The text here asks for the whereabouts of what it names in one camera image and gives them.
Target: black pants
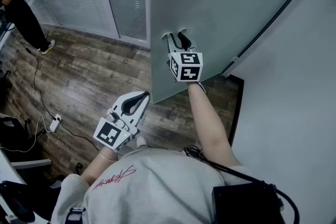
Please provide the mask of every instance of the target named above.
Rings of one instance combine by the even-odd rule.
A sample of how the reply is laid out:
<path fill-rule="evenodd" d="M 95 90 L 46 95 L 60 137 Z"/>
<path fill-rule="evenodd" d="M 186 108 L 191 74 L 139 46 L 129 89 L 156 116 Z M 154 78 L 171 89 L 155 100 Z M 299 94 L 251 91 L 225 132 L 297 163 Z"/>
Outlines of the black pants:
<path fill-rule="evenodd" d="M 45 38 L 34 13 L 24 1 L 16 9 L 8 11 L 8 19 L 14 23 L 23 38 L 36 49 L 45 51 L 50 42 Z"/>

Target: black and white marker cube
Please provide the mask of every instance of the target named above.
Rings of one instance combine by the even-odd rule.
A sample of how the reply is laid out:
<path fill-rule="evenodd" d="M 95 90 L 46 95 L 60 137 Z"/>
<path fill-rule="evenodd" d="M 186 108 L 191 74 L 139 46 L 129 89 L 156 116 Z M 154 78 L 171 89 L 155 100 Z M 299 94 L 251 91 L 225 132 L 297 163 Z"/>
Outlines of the black and white marker cube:
<path fill-rule="evenodd" d="M 170 70 L 177 81 L 199 81 L 203 68 L 200 52 L 172 52 Z"/>
<path fill-rule="evenodd" d="M 103 145 L 109 147 L 114 152 L 118 152 L 128 142 L 133 140 L 135 135 L 125 131 L 124 129 L 116 126 L 113 122 L 101 118 L 93 138 L 98 140 Z"/>

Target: sneaker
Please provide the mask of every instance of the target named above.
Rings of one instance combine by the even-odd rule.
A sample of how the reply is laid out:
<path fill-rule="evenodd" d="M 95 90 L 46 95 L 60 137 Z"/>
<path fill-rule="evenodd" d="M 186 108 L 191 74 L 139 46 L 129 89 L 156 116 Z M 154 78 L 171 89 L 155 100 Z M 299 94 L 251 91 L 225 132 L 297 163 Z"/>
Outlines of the sneaker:
<path fill-rule="evenodd" d="M 147 140 L 143 136 L 138 136 L 137 138 L 137 147 L 139 146 L 148 146 Z"/>
<path fill-rule="evenodd" d="M 50 42 L 50 44 L 49 44 L 49 46 L 48 46 L 48 49 L 46 49 L 45 51 L 42 51 L 42 54 L 47 54 L 48 51 L 50 51 L 50 50 L 54 47 L 55 43 L 56 43 L 56 41 L 53 39 L 53 40 Z"/>

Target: gray t-shirt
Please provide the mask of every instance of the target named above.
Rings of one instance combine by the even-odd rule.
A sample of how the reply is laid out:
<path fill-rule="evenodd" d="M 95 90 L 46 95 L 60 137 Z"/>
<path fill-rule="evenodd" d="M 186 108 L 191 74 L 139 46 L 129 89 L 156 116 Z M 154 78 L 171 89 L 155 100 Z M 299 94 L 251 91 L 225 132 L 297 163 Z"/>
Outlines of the gray t-shirt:
<path fill-rule="evenodd" d="M 244 183 L 180 152 L 148 148 L 112 164 L 91 187 L 69 175 L 51 223 L 65 223 L 72 207 L 85 207 L 83 223 L 212 223 L 213 187 Z"/>

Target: wood-grain flooring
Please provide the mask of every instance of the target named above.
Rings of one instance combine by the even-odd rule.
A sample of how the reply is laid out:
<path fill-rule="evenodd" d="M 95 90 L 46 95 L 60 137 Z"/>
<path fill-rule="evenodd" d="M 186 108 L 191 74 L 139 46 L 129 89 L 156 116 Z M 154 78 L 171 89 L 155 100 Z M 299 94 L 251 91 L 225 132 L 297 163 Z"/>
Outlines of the wood-grain flooring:
<path fill-rule="evenodd" d="M 35 82 L 43 93 L 43 101 L 52 114 L 62 116 L 63 124 L 73 134 L 84 136 L 101 147 L 92 136 L 100 117 L 106 115 L 115 100 L 131 91 L 151 92 L 150 52 L 67 28 L 43 26 L 43 31 L 49 40 L 56 40 L 56 46 L 47 55 L 37 52 L 18 31 L 14 32 L 38 56 Z M 49 127 L 51 117 L 33 84 L 36 59 L 11 36 L 0 51 L 0 60 L 2 70 L 12 72 L 9 80 L 13 85 L 0 112 L 18 118 L 22 124 L 30 118 L 32 133 L 41 114 Z M 220 76 L 208 79 L 204 85 L 229 134 L 238 85 Z M 194 144 L 196 132 L 187 91 L 158 104 L 149 104 L 138 128 L 152 147 L 181 151 Z M 42 146 L 43 156 L 53 161 L 48 171 L 50 177 L 73 173 L 78 162 L 85 167 L 97 154 L 90 143 L 72 136 L 62 126 L 53 134 L 41 135 L 38 143 Z M 132 141 L 120 154 L 134 148 L 135 141 Z"/>

